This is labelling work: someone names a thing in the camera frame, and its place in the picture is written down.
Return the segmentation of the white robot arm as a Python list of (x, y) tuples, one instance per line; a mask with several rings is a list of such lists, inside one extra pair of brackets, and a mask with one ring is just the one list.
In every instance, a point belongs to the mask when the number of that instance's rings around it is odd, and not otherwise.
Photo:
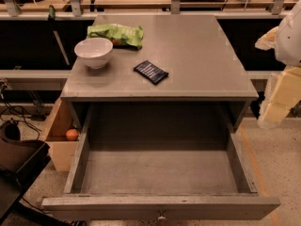
[(276, 60), (285, 65), (283, 72), (268, 79), (260, 107), (258, 125), (272, 129), (278, 127), (301, 101), (301, 1), (278, 26), (261, 36), (255, 47), (273, 49)]

